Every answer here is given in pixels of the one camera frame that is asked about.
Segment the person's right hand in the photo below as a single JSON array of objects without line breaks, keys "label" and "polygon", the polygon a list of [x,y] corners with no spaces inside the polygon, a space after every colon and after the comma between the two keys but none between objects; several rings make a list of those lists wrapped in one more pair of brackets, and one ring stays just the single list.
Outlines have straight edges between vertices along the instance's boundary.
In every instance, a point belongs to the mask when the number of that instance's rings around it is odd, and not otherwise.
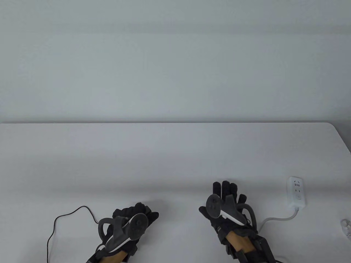
[{"label": "person's right hand", "polygon": [[236,223],[230,218],[223,218],[223,216],[213,218],[209,215],[205,206],[199,207],[199,212],[210,221],[221,244],[226,243],[224,240],[230,232],[252,240],[256,239],[258,231],[254,211],[246,203],[247,196],[244,194],[238,195],[237,185],[229,181],[223,181],[222,183],[214,182],[212,194],[217,195],[220,203],[225,205],[225,210],[234,212],[233,218],[239,221],[239,223]]}]

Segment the person's left hand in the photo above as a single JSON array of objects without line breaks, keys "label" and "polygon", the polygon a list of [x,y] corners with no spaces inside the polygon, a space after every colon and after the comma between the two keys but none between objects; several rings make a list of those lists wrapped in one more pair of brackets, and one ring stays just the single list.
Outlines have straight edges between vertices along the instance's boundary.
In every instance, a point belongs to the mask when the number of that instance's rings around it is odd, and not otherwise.
[{"label": "person's left hand", "polygon": [[140,238],[148,227],[159,218],[159,213],[152,211],[143,203],[124,209],[116,209],[105,223],[99,222],[99,235],[104,245],[104,256],[127,253],[124,262],[133,256]]}]

